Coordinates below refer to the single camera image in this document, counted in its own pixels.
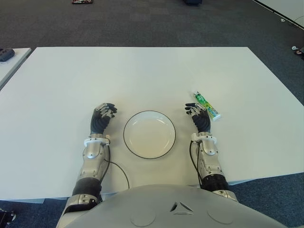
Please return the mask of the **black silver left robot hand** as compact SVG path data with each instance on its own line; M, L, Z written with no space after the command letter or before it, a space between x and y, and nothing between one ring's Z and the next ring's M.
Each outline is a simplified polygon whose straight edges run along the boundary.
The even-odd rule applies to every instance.
M115 117L117 113L117 108L111 103L102 103L97 106L92 114L90 123L90 133L91 134L104 134L110 120Z

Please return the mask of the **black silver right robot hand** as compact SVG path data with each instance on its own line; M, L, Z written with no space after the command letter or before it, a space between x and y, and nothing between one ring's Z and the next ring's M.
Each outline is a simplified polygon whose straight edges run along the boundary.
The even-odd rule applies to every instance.
M210 133L211 122L208 111L198 103L185 104L186 114L190 115L199 133Z

